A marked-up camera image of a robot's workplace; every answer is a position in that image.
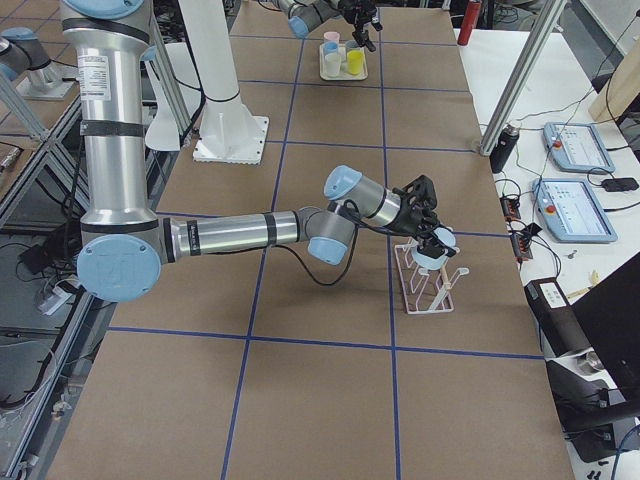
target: pink cup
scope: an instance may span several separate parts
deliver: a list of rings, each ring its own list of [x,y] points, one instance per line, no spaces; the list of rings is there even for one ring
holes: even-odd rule
[[[324,34],[324,43],[327,42],[336,42],[338,45],[340,44],[340,33],[338,32],[325,32]]]

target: blue tape grid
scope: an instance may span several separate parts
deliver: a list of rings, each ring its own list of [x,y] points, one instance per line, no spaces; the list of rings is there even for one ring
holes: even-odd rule
[[[13,12],[11,12],[8,17],[11,17],[15,11],[17,11],[20,7],[22,7],[27,0],[23,0],[18,7],[16,7]],[[43,20],[43,23],[40,27],[45,25],[47,20]],[[260,37],[253,35],[232,35],[236,37],[249,37],[249,38],[286,38],[289,37]],[[384,42],[382,40],[382,35],[379,36],[378,45],[379,45],[379,55],[380,55],[380,64],[382,65],[383,61],[383,53],[382,53],[382,44],[398,44],[398,45],[426,45],[426,46],[442,46],[442,47],[455,47],[454,44],[438,44],[438,43],[420,43],[420,42]],[[273,142],[272,143],[282,143],[283,148],[280,154],[280,162],[278,166],[278,173],[276,176],[276,183],[274,187],[273,199],[271,202],[271,209],[275,208],[275,204],[277,201],[278,187],[280,184],[280,178],[282,174],[283,164],[284,164],[284,155],[286,151],[287,144],[309,144],[309,145],[323,145],[323,146],[342,146],[342,147],[351,147],[351,148],[378,148],[383,150],[383,158],[384,158],[384,179],[385,185],[388,183],[388,162],[387,162],[387,150],[389,149],[397,149],[397,150],[428,150],[428,151],[447,151],[447,152],[473,152],[473,150],[467,149],[446,149],[446,148],[407,148],[407,147],[387,147],[386,145],[386,122],[385,122],[385,102],[384,102],[384,77],[383,72],[380,72],[380,87],[366,87],[366,88],[379,88],[380,89],[380,100],[381,100],[381,108],[382,108],[382,136],[383,136],[383,144],[382,146],[372,146],[372,145],[347,145],[347,144],[330,144],[330,143],[312,143],[312,142],[293,142],[288,141],[288,133],[291,124],[291,114],[293,110],[293,104],[295,100],[296,88],[298,85],[308,85],[308,86],[328,86],[326,84],[315,84],[315,83],[299,83],[298,77],[300,73],[300,66],[302,63],[302,54],[304,50],[305,41],[300,42],[300,52],[298,56],[298,65],[296,69],[296,77],[293,82],[293,91],[291,95],[291,101],[289,105],[289,114],[287,118],[287,125],[285,128],[284,140],[282,142]],[[64,54],[66,49],[69,48],[69,45],[60,52],[60,54],[56,57],[59,58]],[[288,82],[268,82],[268,81],[260,81],[260,80],[245,80],[245,83],[271,83],[271,84],[287,84],[291,85]],[[343,85],[345,88],[354,88],[351,86]],[[394,90],[418,90],[418,91],[443,91],[443,92],[467,92],[466,90],[446,90],[446,89],[429,89],[429,88],[393,88],[386,87],[386,89],[394,89]],[[159,214],[164,215],[173,215],[173,216],[188,216],[194,218],[216,218],[214,215],[199,215],[199,214],[187,214],[187,213],[179,213],[179,212],[158,212]],[[508,235],[504,234],[490,234],[490,233],[479,233],[479,232],[456,232],[458,235],[476,235],[476,236],[489,236],[489,237],[504,237],[508,238]],[[350,343],[350,342],[330,342],[330,341],[321,341],[321,340],[303,340],[303,339],[290,339],[290,338],[279,338],[279,337],[264,337],[264,336],[254,336],[253,335],[253,326],[256,317],[257,304],[260,296],[260,289],[262,285],[262,279],[264,275],[264,266],[266,261],[266,252],[262,254],[262,258],[260,261],[260,268],[258,271],[258,278],[256,281],[255,294],[253,298],[253,304],[251,308],[251,318],[249,321],[249,327],[247,329],[246,335],[234,335],[234,334],[224,334],[224,333],[214,333],[214,332],[195,332],[195,331],[178,331],[178,330],[165,330],[165,329],[147,329],[147,328],[135,328],[135,327],[109,327],[110,331],[116,332],[132,332],[132,333],[146,333],[146,334],[159,334],[159,335],[178,335],[178,336],[193,336],[193,337],[205,337],[205,338],[217,338],[217,339],[227,339],[227,340],[239,340],[245,342],[245,347],[242,356],[242,364],[240,368],[240,374],[238,378],[238,383],[236,387],[236,394],[233,405],[233,412],[231,417],[231,423],[229,426],[229,433],[227,436],[227,443],[225,447],[225,455],[222,466],[222,471],[220,474],[220,479],[225,480],[229,467],[229,458],[231,454],[231,448],[233,445],[233,435],[235,432],[235,425],[237,421],[238,411],[240,408],[240,400],[242,395],[242,387],[244,384],[244,376],[247,367],[247,361],[249,358],[249,349],[251,342],[271,342],[271,343],[288,343],[288,344],[298,344],[298,345],[315,345],[315,346],[327,346],[327,347],[338,347],[338,348],[360,348],[360,349],[373,349],[373,350],[386,350],[391,354],[391,374],[392,374],[392,390],[393,390],[393,418],[394,418],[394,437],[395,437],[395,465],[396,465],[396,480],[401,480],[402,478],[402,465],[401,465],[401,442],[400,442],[400,425],[399,425],[399,400],[398,400],[398,371],[397,371],[397,352],[415,352],[415,353],[423,353],[423,354],[439,354],[439,355],[457,355],[457,356],[475,356],[475,357],[491,357],[491,358],[506,358],[506,359],[521,359],[521,360],[543,360],[542,356],[538,355],[521,355],[521,354],[509,354],[509,353],[499,353],[499,352],[477,352],[477,351],[461,351],[461,350],[447,350],[447,349],[431,349],[431,348],[419,348],[419,347],[403,347],[396,345],[396,329],[395,329],[395,313],[393,309],[393,276],[392,276],[392,262],[391,262],[391,242],[390,239],[387,239],[387,273],[388,273],[388,285],[389,285],[389,316],[390,316],[390,345],[373,345],[373,344],[362,344],[362,343]]]

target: red bottle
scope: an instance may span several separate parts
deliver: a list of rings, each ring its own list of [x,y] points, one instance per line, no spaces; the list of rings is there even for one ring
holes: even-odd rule
[[[462,27],[460,27],[460,35],[458,35],[458,45],[469,43],[471,31],[476,28],[476,23],[478,23],[480,7],[482,7],[482,0],[469,0],[467,10],[464,12]]]

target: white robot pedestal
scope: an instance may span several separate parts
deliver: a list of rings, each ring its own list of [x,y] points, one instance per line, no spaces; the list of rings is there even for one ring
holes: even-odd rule
[[[242,103],[222,2],[180,0],[207,103],[193,158],[260,163],[269,119]]]

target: blue joint cap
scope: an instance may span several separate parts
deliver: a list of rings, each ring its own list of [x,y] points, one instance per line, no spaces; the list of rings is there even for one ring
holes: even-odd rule
[[[6,38],[9,41],[38,39],[36,34],[33,33],[33,30],[27,27],[7,28],[2,33],[0,33],[0,35],[2,35],[4,38]]]
[[[289,28],[296,38],[307,38],[307,35],[309,35],[309,27],[300,17],[291,17],[289,19]]]
[[[99,20],[116,20],[138,10],[144,0],[62,0],[85,17]]]
[[[347,246],[333,238],[313,237],[309,241],[307,251],[329,265],[338,265],[347,253]]]
[[[0,73],[2,73],[10,82],[13,82],[18,78],[18,72],[12,68],[7,67],[4,63],[0,63]]]
[[[349,193],[362,178],[362,173],[346,165],[336,167],[324,184],[324,196],[338,200]]]
[[[157,53],[158,53],[158,47],[156,47],[155,45],[152,45],[144,51],[144,53],[140,57],[140,61],[150,62],[151,60],[155,60]]]
[[[132,235],[104,235],[91,240],[78,256],[78,278],[102,300],[126,302],[141,297],[160,277],[155,249]]]

